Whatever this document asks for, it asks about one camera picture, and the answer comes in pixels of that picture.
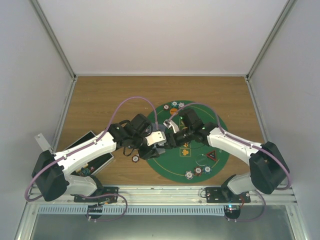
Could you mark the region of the red black chip stack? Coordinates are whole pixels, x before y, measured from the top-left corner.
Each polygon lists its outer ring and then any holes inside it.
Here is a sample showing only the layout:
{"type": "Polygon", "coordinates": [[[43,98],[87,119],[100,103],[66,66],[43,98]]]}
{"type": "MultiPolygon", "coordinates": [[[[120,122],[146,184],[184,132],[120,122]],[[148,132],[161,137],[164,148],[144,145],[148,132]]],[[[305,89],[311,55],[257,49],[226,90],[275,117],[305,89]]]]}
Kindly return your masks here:
{"type": "Polygon", "coordinates": [[[137,163],[140,160],[138,155],[134,155],[131,159],[134,163],[137,163]]]}

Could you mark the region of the red black triangle all-in marker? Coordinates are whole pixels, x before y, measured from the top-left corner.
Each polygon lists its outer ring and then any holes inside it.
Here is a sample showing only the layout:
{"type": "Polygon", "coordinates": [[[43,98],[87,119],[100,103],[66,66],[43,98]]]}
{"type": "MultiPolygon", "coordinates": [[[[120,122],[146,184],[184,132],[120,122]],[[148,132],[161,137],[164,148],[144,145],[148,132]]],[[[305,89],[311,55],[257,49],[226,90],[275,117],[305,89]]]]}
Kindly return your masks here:
{"type": "Polygon", "coordinates": [[[208,152],[208,153],[206,154],[206,157],[207,157],[208,159],[214,161],[214,162],[217,161],[216,151],[215,151],[215,150],[213,150],[213,151],[211,151],[211,152],[208,152]]]}

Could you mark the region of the orange big blind button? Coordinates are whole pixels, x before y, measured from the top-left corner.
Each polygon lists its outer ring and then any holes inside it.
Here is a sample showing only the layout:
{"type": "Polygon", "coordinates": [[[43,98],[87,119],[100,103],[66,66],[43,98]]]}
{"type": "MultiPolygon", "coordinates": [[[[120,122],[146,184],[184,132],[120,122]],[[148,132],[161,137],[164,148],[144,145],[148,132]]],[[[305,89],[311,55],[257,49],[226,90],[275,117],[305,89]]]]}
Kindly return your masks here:
{"type": "Polygon", "coordinates": [[[177,111],[178,111],[178,109],[177,109],[177,108],[172,107],[172,108],[169,110],[169,113],[170,113],[170,115],[171,115],[171,116],[174,116],[174,115],[176,115],[176,114],[177,114],[177,111]]]}

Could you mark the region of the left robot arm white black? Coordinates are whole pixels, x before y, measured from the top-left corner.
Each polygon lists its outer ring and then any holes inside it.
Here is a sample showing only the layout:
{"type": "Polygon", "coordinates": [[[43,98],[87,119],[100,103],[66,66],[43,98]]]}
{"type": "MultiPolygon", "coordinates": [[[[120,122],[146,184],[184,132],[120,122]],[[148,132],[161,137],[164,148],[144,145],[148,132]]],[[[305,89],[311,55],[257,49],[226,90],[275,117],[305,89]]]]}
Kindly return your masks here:
{"type": "Polygon", "coordinates": [[[148,160],[159,155],[157,147],[167,141],[165,132],[143,115],[132,120],[110,124],[93,138],[70,149],[52,153],[45,150],[38,156],[31,173],[31,184],[40,192],[39,198],[55,201],[65,194],[88,198],[98,202],[103,197],[101,183],[93,175],[75,175],[91,161],[119,149],[136,149],[139,156],[148,160]]]}

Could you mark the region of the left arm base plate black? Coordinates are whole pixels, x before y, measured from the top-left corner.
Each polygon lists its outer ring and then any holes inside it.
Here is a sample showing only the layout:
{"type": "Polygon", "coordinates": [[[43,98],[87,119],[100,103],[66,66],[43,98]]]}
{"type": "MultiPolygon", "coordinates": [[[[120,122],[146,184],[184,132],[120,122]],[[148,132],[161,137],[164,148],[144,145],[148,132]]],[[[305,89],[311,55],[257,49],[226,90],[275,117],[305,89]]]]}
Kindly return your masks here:
{"type": "Polygon", "coordinates": [[[119,187],[117,186],[104,186],[101,189],[97,189],[92,195],[84,197],[78,194],[73,196],[75,203],[91,203],[91,204],[112,204],[118,201],[118,197],[115,194],[119,193],[119,187]]]}

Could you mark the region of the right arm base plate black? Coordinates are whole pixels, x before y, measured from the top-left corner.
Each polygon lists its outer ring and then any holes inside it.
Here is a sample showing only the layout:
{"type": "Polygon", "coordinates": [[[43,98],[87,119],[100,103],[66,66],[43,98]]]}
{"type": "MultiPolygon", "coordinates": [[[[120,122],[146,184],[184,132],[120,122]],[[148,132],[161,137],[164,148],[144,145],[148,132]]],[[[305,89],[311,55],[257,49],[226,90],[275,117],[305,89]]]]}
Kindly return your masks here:
{"type": "Polygon", "coordinates": [[[200,196],[205,198],[207,203],[215,204],[242,204],[251,202],[249,192],[236,195],[221,187],[205,187],[204,190],[200,192],[200,196]]]}

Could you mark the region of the clear acrylic dealer button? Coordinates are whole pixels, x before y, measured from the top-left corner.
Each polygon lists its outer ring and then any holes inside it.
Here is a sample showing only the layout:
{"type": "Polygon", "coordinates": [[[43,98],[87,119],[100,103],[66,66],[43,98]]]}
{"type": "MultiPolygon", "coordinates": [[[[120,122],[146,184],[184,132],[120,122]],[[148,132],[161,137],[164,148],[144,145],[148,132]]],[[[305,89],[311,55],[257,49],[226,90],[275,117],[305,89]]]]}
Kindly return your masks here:
{"type": "Polygon", "coordinates": [[[201,166],[201,167],[204,167],[208,164],[208,157],[204,154],[200,154],[196,157],[195,159],[195,163],[198,165],[198,166],[201,166]]]}

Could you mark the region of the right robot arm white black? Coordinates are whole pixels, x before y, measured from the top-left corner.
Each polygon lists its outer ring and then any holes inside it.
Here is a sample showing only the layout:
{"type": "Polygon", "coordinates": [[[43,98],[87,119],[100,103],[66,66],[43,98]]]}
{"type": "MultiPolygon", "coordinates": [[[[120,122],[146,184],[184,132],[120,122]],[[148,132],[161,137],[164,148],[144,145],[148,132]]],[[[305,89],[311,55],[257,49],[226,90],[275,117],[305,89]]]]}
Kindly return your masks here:
{"type": "Polygon", "coordinates": [[[255,190],[270,195],[274,190],[281,190],[279,185],[284,180],[289,180],[290,170],[274,143],[261,144],[238,137],[223,129],[219,122],[203,123],[192,108],[181,108],[177,113],[184,129],[179,129],[172,118],[163,122],[172,130],[166,134],[166,148],[196,141],[225,151],[249,166],[249,172],[234,174],[221,185],[221,196],[226,202],[232,203],[240,194],[255,190]]]}

